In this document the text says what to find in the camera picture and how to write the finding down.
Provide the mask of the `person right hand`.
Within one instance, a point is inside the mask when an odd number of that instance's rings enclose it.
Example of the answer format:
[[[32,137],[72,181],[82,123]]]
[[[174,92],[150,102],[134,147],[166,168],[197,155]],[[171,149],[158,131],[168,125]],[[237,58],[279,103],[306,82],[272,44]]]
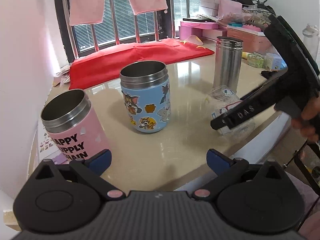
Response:
[[[310,123],[310,120],[319,114],[319,110],[319,97],[313,97],[308,101],[300,117],[291,120],[291,126],[298,129],[301,136],[310,142],[319,141],[319,133]]]

